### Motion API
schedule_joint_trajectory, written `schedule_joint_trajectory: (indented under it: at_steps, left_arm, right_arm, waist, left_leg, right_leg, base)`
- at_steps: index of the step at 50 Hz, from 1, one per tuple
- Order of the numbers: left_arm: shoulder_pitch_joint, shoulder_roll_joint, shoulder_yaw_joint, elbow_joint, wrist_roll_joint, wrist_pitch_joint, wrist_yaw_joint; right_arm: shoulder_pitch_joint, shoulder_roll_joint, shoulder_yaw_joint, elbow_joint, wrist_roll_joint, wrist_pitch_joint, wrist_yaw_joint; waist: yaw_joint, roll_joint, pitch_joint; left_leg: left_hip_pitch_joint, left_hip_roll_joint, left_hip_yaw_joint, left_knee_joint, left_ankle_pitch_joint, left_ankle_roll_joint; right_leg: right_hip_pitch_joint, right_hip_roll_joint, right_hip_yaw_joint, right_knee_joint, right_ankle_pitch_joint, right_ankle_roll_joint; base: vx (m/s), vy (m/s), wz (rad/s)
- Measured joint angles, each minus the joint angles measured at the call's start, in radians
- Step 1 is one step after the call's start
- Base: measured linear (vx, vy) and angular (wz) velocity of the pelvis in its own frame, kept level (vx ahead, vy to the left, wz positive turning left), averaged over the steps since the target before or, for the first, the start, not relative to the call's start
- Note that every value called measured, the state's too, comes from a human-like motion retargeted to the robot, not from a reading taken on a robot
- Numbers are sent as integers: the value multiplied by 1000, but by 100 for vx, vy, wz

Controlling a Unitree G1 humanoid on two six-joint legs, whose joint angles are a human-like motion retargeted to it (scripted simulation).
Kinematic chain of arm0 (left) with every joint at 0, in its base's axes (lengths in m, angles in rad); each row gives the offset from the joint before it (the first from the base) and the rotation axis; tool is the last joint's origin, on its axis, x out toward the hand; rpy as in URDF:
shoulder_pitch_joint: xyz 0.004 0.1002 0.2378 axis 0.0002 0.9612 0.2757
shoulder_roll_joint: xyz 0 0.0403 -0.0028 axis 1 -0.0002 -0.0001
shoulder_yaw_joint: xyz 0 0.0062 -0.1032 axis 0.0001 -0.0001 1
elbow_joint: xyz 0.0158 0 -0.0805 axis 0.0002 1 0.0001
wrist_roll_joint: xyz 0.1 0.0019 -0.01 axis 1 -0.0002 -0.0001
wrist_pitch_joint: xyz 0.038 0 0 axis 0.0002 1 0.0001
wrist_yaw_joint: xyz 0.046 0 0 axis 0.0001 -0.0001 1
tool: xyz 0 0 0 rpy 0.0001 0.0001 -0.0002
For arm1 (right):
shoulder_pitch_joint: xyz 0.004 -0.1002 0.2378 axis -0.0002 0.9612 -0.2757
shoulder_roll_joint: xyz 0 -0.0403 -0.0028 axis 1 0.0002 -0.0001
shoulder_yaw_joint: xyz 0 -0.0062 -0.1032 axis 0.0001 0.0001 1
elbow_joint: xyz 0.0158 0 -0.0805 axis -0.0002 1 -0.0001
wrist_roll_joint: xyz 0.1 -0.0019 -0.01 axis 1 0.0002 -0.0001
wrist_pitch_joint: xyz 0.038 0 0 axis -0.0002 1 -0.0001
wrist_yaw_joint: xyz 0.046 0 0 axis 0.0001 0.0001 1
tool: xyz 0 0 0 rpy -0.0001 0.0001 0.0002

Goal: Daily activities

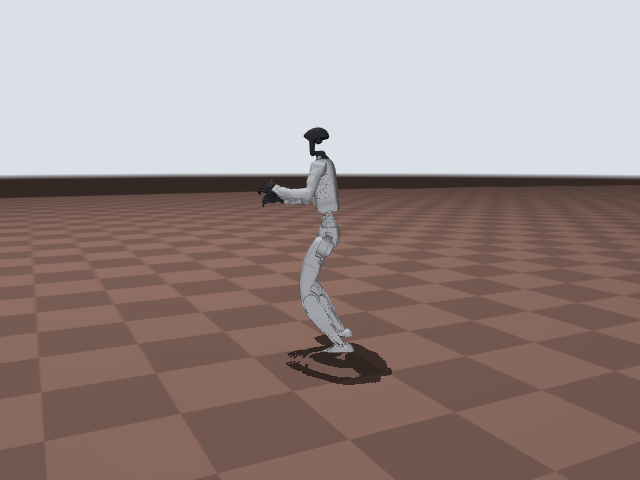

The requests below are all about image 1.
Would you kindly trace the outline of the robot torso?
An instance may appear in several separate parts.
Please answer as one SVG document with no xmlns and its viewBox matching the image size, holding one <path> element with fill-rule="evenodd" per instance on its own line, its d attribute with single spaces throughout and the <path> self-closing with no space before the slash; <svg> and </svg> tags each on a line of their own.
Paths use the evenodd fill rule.
<svg viewBox="0 0 640 480">
<path fill-rule="evenodd" d="M 316 161 L 327 163 L 327 171 L 325 175 L 321 177 L 314 194 L 314 200 L 318 213 L 327 212 L 327 215 L 321 216 L 321 227 L 318 231 L 318 237 L 324 237 L 326 234 L 332 236 L 333 242 L 335 243 L 334 247 L 336 247 L 340 240 L 337 219 L 333 219 L 335 217 L 332 212 L 340 210 L 336 170 L 332 160 L 320 158 L 321 156 L 318 156 Z M 331 215 L 330 217 L 329 214 Z"/>
</svg>

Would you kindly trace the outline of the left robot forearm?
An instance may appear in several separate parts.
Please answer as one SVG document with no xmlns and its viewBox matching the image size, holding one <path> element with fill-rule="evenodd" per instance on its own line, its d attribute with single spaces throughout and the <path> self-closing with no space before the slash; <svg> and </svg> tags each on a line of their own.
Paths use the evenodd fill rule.
<svg viewBox="0 0 640 480">
<path fill-rule="evenodd" d="M 280 197 L 280 199 L 286 199 L 293 202 L 297 202 L 299 198 L 303 198 L 308 194 L 308 190 L 306 188 L 289 189 L 286 187 L 280 187 L 279 185 L 275 185 L 271 191 L 275 192 L 277 197 Z"/>
</svg>

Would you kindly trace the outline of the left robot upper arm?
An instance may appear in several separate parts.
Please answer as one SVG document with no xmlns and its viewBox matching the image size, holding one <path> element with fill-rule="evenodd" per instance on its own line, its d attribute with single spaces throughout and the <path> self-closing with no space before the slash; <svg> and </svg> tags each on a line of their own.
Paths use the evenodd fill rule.
<svg viewBox="0 0 640 480">
<path fill-rule="evenodd" d="M 313 200 L 313 196 L 315 191 L 319 185 L 321 177 L 325 175 L 327 171 L 327 163 L 322 161 L 313 161 L 310 167 L 310 173 L 306 181 L 306 189 L 308 190 L 308 194 L 299 198 L 303 204 L 311 203 Z"/>
</svg>

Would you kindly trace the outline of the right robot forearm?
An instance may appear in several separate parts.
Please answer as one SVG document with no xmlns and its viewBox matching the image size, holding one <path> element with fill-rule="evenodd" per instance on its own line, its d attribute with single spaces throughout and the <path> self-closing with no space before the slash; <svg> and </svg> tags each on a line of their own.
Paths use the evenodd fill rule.
<svg viewBox="0 0 640 480">
<path fill-rule="evenodd" d="M 303 203 L 300 201 L 300 199 L 299 199 L 297 202 L 293 202 L 293 201 L 290 201 L 290 200 L 286 200 L 286 199 L 285 199 L 283 203 L 285 203 L 285 204 L 291 204 L 291 205 L 297 205 L 297 204 L 298 204 L 298 205 L 300 205 L 300 204 L 303 204 Z M 310 203 L 308 203 L 308 204 L 304 204 L 304 205 L 309 205 L 309 204 L 310 204 Z"/>
</svg>

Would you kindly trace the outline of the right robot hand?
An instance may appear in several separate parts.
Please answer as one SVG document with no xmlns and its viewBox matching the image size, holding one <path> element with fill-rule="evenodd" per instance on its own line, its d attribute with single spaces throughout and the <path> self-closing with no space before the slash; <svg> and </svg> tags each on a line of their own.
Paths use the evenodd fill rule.
<svg viewBox="0 0 640 480">
<path fill-rule="evenodd" d="M 280 203 L 283 203 L 284 200 L 280 199 L 280 197 L 271 195 L 270 193 L 266 193 L 265 196 L 263 197 L 262 206 L 264 207 L 264 205 L 267 203 L 275 203 L 278 201 L 280 201 Z"/>
</svg>

